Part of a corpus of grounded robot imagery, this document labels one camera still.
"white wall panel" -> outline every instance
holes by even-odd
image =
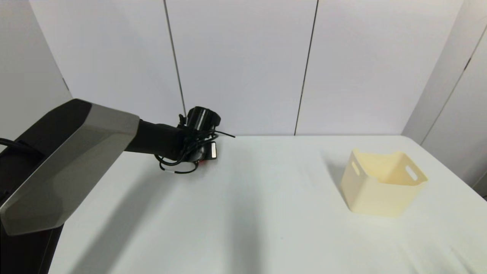
[[[402,135],[421,144],[455,88],[487,25],[487,1],[465,1]]]
[[[29,2],[0,1],[0,137],[15,140],[70,99]]]
[[[320,1],[297,134],[400,134],[462,2]]]
[[[470,186],[487,171],[487,34],[422,146]]]
[[[74,97],[177,123],[183,105],[162,0],[31,3]]]
[[[168,0],[186,108],[216,111],[229,133],[292,135],[316,3]]]

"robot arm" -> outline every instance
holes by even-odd
[[[202,107],[172,127],[78,99],[47,113],[0,154],[1,272],[47,273],[62,225],[124,150],[196,169],[216,158],[219,123]]]

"wire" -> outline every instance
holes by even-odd
[[[5,138],[0,138],[0,145],[11,147],[13,149],[16,149],[16,150],[19,150],[22,152],[26,152],[26,153],[32,153],[32,154],[39,154],[40,153],[39,151],[37,151],[37,150],[27,146],[27,145],[24,145],[24,144],[21,144],[21,143],[18,143],[18,142],[9,140],[9,139],[5,139]]]
[[[204,145],[211,143],[216,138],[218,138],[217,133],[224,134],[224,135],[235,138],[235,136],[233,136],[231,134],[221,132],[221,131],[216,131],[216,130],[207,130],[207,131],[197,132],[196,134],[192,134],[191,136],[186,138],[186,140],[184,141],[183,148],[181,150],[180,156],[174,162],[165,161],[164,157],[155,154],[154,155],[155,158],[159,161],[159,167],[164,171],[168,171],[164,168],[163,165],[176,166],[176,165],[182,163],[183,161],[185,161],[185,159],[187,159],[187,157],[189,155],[194,153],[196,150],[200,149]],[[174,171],[174,173],[176,173],[176,174],[188,174],[188,173],[194,172],[196,169],[198,169],[199,161],[200,160],[192,162],[194,164],[193,170],[190,170],[190,171]]]

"white tabletop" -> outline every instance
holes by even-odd
[[[50,274],[487,273],[487,203],[412,140],[221,137],[189,175],[123,153],[64,225]],[[398,219],[351,213],[353,148],[429,181]]]

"beige plastic basket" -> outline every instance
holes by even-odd
[[[398,217],[427,180],[403,152],[368,154],[354,149],[341,180],[341,189],[352,212]]]

